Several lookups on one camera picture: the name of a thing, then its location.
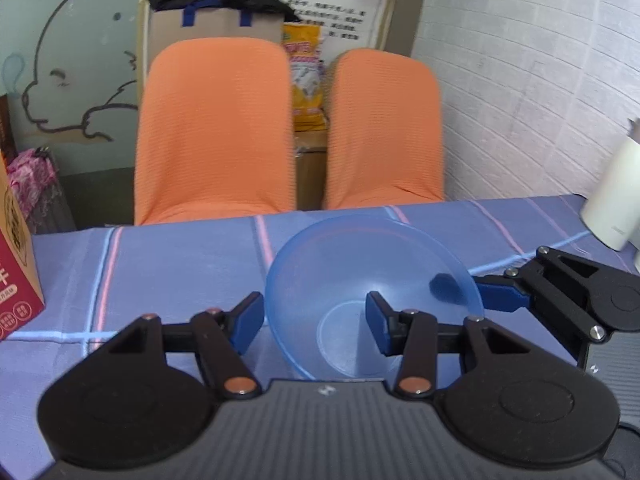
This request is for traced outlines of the blue translucent plastic bowl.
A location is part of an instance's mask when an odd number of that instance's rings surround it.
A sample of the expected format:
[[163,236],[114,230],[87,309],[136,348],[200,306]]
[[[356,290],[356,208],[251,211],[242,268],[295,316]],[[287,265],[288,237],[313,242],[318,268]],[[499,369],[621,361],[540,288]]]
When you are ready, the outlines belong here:
[[317,222],[282,247],[266,281],[268,325],[297,377],[395,378],[400,359],[378,351],[367,324],[368,292],[444,324],[484,313],[469,271],[423,231],[365,214]]

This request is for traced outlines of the right orange chair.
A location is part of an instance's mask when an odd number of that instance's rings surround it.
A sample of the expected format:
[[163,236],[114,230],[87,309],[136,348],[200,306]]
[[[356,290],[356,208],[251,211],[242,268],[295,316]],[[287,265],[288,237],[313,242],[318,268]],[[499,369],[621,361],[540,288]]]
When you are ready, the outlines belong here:
[[435,74],[406,56],[342,54],[330,70],[328,209],[445,199],[442,99]]

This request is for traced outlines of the cream thermos jug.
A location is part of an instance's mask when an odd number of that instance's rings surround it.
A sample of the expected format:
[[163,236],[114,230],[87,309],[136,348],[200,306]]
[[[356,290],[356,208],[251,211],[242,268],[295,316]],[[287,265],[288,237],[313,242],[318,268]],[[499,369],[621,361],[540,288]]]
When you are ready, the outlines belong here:
[[613,154],[580,218],[600,242],[621,250],[639,226],[639,119]]

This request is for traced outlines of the cardboard box with blue tape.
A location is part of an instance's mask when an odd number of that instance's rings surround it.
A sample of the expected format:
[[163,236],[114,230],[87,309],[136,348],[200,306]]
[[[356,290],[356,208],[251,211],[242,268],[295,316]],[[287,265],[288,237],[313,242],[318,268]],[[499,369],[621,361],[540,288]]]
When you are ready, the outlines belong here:
[[172,70],[192,74],[216,66],[216,56],[239,62],[251,53],[280,47],[282,34],[280,14],[213,8],[208,0],[153,11],[145,29],[145,73],[154,78]]

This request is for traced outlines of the left orange chair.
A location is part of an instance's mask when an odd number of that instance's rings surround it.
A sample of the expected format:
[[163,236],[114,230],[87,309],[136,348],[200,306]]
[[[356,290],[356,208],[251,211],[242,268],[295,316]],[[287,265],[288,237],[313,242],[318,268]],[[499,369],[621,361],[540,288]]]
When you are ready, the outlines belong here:
[[274,42],[202,38],[155,58],[134,166],[138,226],[296,207],[291,72]]

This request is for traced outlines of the red cracker box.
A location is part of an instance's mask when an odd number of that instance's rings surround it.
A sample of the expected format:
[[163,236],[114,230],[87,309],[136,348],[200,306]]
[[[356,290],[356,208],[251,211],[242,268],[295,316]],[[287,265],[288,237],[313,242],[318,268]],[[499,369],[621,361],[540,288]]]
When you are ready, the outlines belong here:
[[0,337],[8,338],[44,310],[32,236],[1,163]]

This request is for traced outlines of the pink patterned bag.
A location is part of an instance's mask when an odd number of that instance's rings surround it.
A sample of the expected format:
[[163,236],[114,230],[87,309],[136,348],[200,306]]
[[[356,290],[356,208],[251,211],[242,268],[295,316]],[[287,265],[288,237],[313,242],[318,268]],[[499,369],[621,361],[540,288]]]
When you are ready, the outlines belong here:
[[53,234],[76,230],[58,178],[58,167],[48,148],[40,146],[21,152],[6,171],[29,232]]

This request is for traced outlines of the yellow snack bag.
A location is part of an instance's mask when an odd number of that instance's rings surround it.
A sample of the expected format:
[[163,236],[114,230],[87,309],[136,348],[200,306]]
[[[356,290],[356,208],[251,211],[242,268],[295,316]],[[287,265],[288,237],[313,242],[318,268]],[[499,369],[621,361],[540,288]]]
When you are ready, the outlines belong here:
[[326,118],[322,110],[320,27],[284,23],[282,47],[290,60],[294,130],[322,130],[326,126]]

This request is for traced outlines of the blue plaid tablecloth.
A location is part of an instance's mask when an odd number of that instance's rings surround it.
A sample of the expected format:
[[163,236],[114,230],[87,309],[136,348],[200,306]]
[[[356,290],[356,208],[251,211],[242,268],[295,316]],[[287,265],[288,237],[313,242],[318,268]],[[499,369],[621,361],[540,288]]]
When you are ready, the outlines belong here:
[[[385,206],[375,213],[439,240],[475,275],[499,274],[540,246],[626,271],[636,248],[612,250],[580,220],[577,195]],[[1,463],[17,479],[38,476],[51,456],[37,404],[58,376],[139,315],[183,323],[229,309],[265,286],[273,258],[329,211],[120,226],[32,240],[46,307],[1,344]]]

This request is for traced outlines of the orange chair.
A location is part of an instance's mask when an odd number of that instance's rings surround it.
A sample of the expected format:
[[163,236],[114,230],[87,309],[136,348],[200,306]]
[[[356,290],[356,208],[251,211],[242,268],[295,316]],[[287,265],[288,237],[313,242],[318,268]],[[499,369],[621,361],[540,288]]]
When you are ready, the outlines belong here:
[[328,209],[445,199],[442,99],[435,74],[406,56],[342,54],[330,70]]
[[138,226],[296,207],[291,72],[274,42],[202,38],[155,58],[134,166]]

